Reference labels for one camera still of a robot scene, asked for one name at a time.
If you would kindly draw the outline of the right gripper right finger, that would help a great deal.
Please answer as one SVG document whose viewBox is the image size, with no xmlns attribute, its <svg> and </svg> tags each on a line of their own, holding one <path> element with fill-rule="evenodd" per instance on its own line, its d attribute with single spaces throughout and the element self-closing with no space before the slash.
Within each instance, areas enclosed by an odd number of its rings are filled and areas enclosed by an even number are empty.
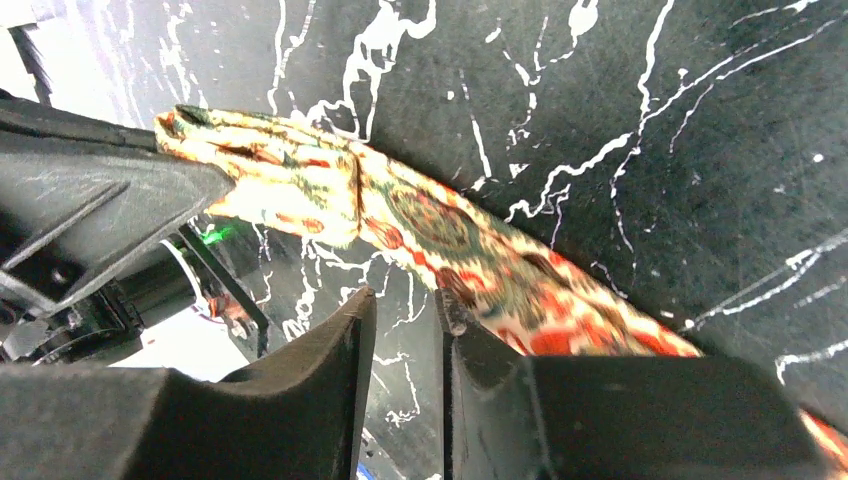
<svg viewBox="0 0 848 480">
<path fill-rule="evenodd" d="M 435 295 L 448 479 L 831 479 L 781 389 L 732 357 L 522 356 Z"/>
</svg>

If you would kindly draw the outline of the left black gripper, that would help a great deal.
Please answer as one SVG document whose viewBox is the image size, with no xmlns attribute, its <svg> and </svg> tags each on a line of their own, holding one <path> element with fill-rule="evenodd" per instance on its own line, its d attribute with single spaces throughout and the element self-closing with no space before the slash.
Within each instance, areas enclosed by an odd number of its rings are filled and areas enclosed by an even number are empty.
<svg viewBox="0 0 848 480">
<path fill-rule="evenodd" d="M 123 359 L 184 311 L 266 355 L 267 317 L 213 253 L 234 228 L 165 239 L 233 187 L 146 148 L 2 133 L 2 362 Z"/>
</svg>

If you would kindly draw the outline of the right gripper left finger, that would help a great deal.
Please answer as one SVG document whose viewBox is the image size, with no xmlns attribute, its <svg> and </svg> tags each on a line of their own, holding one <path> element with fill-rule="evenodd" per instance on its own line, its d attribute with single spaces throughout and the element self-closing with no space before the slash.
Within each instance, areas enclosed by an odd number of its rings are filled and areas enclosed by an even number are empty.
<svg viewBox="0 0 848 480">
<path fill-rule="evenodd" d="M 5 479 L 352 479 L 375 345 L 373 289 L 217 382 L 170 368 L 1 370 Z"/>
</svg>

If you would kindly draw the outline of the colourful floral patterned tie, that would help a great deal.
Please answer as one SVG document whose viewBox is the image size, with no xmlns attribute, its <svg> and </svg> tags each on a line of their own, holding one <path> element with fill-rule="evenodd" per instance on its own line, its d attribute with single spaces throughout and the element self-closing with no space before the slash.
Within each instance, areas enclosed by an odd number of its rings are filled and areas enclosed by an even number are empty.
<svg viewBox="0 0 848 480">
<path fill-rule="evenodd" d="M 235 181 L 211 214 L 332 246 L 364 240 L 524 355 L 699 355 L 550 247 L 362 143 L 190 105 L 156 116 L 154 132 L 162 152 Z"/>
</svg>

